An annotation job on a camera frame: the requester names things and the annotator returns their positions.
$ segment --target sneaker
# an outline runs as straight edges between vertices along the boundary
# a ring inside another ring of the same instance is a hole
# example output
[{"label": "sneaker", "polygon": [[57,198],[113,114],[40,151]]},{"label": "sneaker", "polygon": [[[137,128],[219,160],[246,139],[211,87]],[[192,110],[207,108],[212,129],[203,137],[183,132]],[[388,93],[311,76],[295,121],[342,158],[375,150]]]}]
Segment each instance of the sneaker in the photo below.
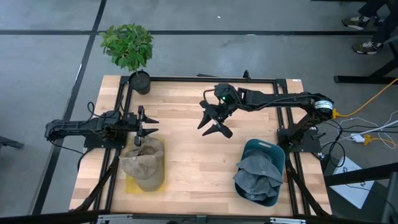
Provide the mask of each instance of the sneaker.
[{"label": "sneaker", "polygon": [[383,47],[383,44],[377,44],[372,41],[354,44],[351,49],[357,54],[376,54]]},{"label": "sneaker", "polygon": [[343,19],[341,23],[346,27],[351,27],[357,30],[363,30],[365,29],[369,21],[370,20],[364,22],[363,16],[357,16],[357,17],[351,17],[349,19]]}]

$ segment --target yellow mat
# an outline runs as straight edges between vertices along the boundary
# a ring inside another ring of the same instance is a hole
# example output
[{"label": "yellow mat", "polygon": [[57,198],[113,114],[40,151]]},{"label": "yellow mat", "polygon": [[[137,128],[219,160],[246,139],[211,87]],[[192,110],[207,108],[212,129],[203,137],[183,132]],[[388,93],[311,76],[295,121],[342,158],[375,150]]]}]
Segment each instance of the yellow mat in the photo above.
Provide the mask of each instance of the yellow mat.
[{"label": "yellow mat", "polygon": [[[165,157],[166,157],[166,145],[164,144],[164,140],[160,139],[160,141],[163,143],[164,145],[164,157],[162,160],[162,165],[163,165],[163,171],[164,171],[164,180],[162,185],[155,191],[153,192],[164,192],[166,189],[166,167],[165,167]],[[143,193],[148,193],[143,191],[136,183],[136,181],[134,180],[133,177],[131,177],[130,175],[126,174],[126,193],[127,194],[143,194]]]}]

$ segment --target black plant pot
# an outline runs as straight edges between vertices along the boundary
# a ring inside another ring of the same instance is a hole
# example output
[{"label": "black plant pot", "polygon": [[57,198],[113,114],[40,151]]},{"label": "black plant pot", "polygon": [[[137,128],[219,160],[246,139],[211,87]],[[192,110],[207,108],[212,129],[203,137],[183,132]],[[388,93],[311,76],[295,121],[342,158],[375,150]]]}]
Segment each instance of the black plant pot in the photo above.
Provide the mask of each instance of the black plant pot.
[{"label": "black plant pot", "polygon": [[143,70],[135,72],[130,75],[129,85],[130,88],[136,90],[139,94],[145,95],[150,91],[150,76]]}]

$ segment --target yellow cable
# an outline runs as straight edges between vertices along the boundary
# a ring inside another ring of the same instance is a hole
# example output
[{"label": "yellow cable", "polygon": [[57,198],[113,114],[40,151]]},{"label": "yellow cable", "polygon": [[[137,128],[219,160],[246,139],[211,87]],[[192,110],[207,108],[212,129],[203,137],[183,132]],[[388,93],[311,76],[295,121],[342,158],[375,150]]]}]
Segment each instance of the yellow cable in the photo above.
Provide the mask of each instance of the yellow cable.
[{"label": "yellow cable", "polygon": [[365,142],[363,142],[364,146],[366,146],[369,142],[372,142],[372,141],[375,141],[375,140],[385,141],[385,142],[391,143],[391,144],[393,144],[393,145],[395,145],[395,146],[398,146],[398,144],[395,144],[394,142],[392,142],[392,141],[390,141],[390,140],[387,140],[387,139],[372,138],[372,137],[370,136],[370,134],[365,134],[365,135],[364,135],[364,138],[365,138]]},{"label": "yellow cable", "polygon": [[390,84],[388,84],[386,87],[384,87],[382,90],[380,90],[379,93],[377,93],[372,98],[370,98],[370,100],[368,100],[364,105],[362,105],[360,108],[358,108],[357,110],[355,110],[354,112],[352,112],[350,114],[347,114],[347,115],[339,114],[339,112],[337,112],[336,109],[333,109],[333,118],[337,118],[337,117],[346,118],[346,117],[349,117],[349,116],[352,116],[352,115],[356,114],[358,111],[360,111],[362,108],[364,108],[366,105],[368,105],[372,100],[374,100],[376,97],[378,97],[382,92],[384,92],[384,90],[389,88],[396,81],[398,81],[398,78],[394,79],[392,82],[390,82]]},{"label": "yellow cable", "polygon": [[391,144],[393,144],[393,145],[395,145],[395,146],[398,146],[398,144],[395,144],[395,143],[393,143],[392,141],[390,141],[390,140],[387,140],[387,139],[381,139],[381,138],[372,138],[372,140],[380,140],[380,141],[385,141],[385,142],[391,143]]}]

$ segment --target white paper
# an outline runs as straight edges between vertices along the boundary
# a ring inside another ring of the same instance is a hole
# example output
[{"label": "white paper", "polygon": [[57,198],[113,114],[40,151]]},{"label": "white paper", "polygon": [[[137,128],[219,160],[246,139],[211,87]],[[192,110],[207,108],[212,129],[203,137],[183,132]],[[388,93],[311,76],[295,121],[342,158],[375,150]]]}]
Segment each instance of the white paper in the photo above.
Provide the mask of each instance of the white paper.
[{"label": "white paper", "polygon": [[[338,165],[340,165],[343,162],[343,158],[340,159]],[[362,169],[360,166],[358,166],[356,163],[354,163],[351,159],[348,159],[346,157],[346,161],[344,163],[344,166],[342,167],[337,167],[333,174],[340,174],[343,172],[349,172],[349,171],[354,171],[354,170],[359,170]],[[360,187],[364,189],[370,190],[373,186],[374,180],[362,182],[362,183],[356,183],[356,184],[349,184],[349,186],[352,187]],[[369,192],[367,190],[363,189],[355,189],[348,187],[347,185],[336,185],[336,186],[331,186],[335,192],[340,194],[343,198],[345,198],[347,201],[352,203],[355,207],[361,209],[366,198],[368,197]]]}]

